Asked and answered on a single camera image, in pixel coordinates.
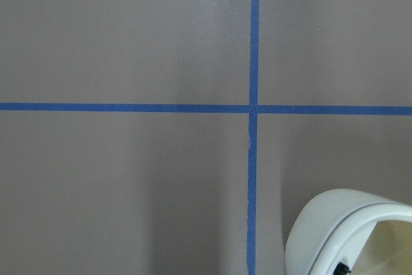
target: small black piece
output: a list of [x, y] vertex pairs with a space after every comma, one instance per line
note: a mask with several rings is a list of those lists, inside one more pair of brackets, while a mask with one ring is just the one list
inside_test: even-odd
[[333, 275], [347, 275], [350, 272], [351, 270], [349, 269], [349, 266], [343, 264], [342, 262], [339, 262], [333, 272]]

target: white object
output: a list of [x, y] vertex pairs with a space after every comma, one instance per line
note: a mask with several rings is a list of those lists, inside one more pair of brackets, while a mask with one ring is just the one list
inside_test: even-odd
[[286, 243], [288, 275], [412, 274], [412, 207], [334, 189], [310, 200]]

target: vertical blue line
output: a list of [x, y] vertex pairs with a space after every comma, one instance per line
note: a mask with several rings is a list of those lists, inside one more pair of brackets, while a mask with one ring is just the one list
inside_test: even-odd
[[249, 152], [247, 208], [248, 275], [256, 269], [256, 158], [258, 153], [258, 73], [259, 73], [259, 0], [251, 0], [250, 77], [249, 77]]

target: blue line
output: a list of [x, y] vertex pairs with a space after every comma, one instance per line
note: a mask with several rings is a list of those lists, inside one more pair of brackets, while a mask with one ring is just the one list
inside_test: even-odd
[[412, 115], [411, 106], [258, 106], [259, 114]]
[[256, 270], [256, 158], [258, 154], [258, 95], [259, 95], [259, 0], [250, 0], [250, 77], [249, 77], [249, 152], [247, 257], [248, 275]]
[[0, 102], [0, 111], [249, 113], [248, 105]]

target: gray surface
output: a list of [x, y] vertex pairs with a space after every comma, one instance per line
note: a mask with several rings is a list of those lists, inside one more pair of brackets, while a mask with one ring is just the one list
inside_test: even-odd
[[261, 0], [261, 104], [412, 104], [411, 0]]
[[260, 115], [257, 275], [283, 273], [284, 243], [315, 195], [350, 188], [412, 205], [409, 117]]
[[0, 0], [0, 100], [247, 104], [250, 0]]
[[0, 114], [1, 274], [246, 274], [247, 116]]

